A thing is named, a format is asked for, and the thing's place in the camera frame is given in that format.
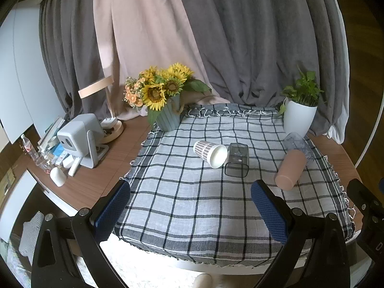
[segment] checkered cloth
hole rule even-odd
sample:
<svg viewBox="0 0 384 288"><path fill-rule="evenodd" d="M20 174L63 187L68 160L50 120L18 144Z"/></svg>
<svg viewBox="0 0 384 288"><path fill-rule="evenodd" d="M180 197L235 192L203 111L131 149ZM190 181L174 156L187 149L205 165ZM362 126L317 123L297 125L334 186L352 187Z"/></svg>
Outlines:
<svg viewBox="0 0 384 288"><path fill-rule="evenodd" d="M312 141L306 140L316 160L299 183L290 191L274 184L287 151L284 138L274 108L217 104L186 110L177 130L149 134L126 175L132 197L115 234L141 249L197 263L265 264L281 244L271 238L251 200L251 184L263 179L291 208L321 217L336 213L350 238L354 231L338 179ZM210 168L193 152L201 139L247 144L248 175L234 178L224 174L224 166ZM303 254L309 247L307 243Z"/></svg>

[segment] white rug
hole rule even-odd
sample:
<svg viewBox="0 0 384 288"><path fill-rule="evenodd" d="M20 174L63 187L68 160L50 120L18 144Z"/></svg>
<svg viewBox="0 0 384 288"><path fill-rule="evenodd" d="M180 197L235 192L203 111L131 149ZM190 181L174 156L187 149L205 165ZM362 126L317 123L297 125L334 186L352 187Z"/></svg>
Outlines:
<svg viewBox="0 0 384 288"><path fill-rule="evenodd" d="M114 234L100 243L100 247L129 288L192 288L200 274L159 263L161 259L157 254L140 250ZM77 265L85 282L97 287L83 258L78 258Z"/></svg>

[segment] clear plastic container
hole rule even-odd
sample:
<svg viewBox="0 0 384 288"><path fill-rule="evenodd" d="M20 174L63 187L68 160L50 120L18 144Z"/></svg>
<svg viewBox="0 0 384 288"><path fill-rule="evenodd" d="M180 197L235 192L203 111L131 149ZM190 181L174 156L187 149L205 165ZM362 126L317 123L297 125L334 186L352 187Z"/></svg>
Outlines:
<svg viewBox="0 0 384 288"><path fill-rule="evenodd" d="M45 157L43 157L43 155L39 154L36 151L31 141L24 134L22 134L22 140L23 140L23 146L26 152L28 153L29 156L31 156L35 164L41 169L43 169L45 173L49 174L53 169L53 165L49 162L48 159L46 159Z"/></svg>
<svg viewBox="0 0 384 288"><path fill-rule="evenodd" d="M224 172L230 177L246 177L249 171L248 145L231 143Z"/></svg>
<svg viewBox="0 0 384 288"><path fill-rule="evenodd" d="M284 139L284 145L288 150L298 149L304 153L307 158L307 165L314 162L314 154L309 145L303 138L296 132L289 133Z"/></svg>

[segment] wooden desk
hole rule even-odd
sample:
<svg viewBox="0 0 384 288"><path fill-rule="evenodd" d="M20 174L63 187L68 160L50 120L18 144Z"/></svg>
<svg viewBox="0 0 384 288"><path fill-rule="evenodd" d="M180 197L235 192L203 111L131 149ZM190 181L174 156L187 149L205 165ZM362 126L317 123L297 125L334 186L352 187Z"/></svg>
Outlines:
<svg viewBox="0 0 384 288"><path fill-rule="evenodd" d="M108 194L121 176L131 168L129 162L134 160L141 148L141 143L150 131L146 117L137 117L126 121L124 131L115 141L109 143L109 151L105 158L94 169L81 166L74 177L68 177L62 187L57 187L51 178L37 167L26 155L22 155L16 162L15 175L22 174L28 168L36 180L47 186L59 198L70 206L79 210L83 207L91 208L96 201ZM328 155L328 161L339 175L341 185L347 187L351 179L360 179L349 156L341 145L325 136L310 136L320 152ZM356 230L362 226L362 214L356 213Z"/></svg>
<svg viewBox="0 0 384 288"><path fill-rule="evenodd" d="M347 189L348 183L352 179L358 179L361 181L357 170L355 169L343 146L337 144L333 139L329 139L324 135L314 137L313 135L308 134L308 136L320 152L323 155L328 156L328 161L339 176L340 184L344 186L344 189ZM356 215L353 221L356 225L356 231L359 231L362 227L362 214L357 208L355 209Z"/></svg>
<svg viewBox="0 0 384 288"><path fill-rule="evenodd" d="M57 187L49 175L36 166L26 154L22 154L16 161L14 172L22 174L28 169L40 184L76 210L83 207L92 208L96 201L107 195L119 178L129 171L129 162L136 158L141 143L150 131L146 117L134 118L123 125L123 133L108 144L109 151L96 168L80 166L75 175L68 177L61 187Z"/></svg>

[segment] book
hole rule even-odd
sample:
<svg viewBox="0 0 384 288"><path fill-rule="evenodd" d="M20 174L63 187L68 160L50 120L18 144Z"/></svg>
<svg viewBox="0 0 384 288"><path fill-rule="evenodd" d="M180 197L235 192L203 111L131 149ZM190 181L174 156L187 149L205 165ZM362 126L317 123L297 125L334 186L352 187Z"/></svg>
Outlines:
<svg viewBox="0 0 384 288"><path fill-rule="evenodd" d="M65 120L58 116L55 122L50 125L50 127L45 132L45 135L37 143L40 152L44 153L47 150L49 140L57 134L64 123Z"/></svg>

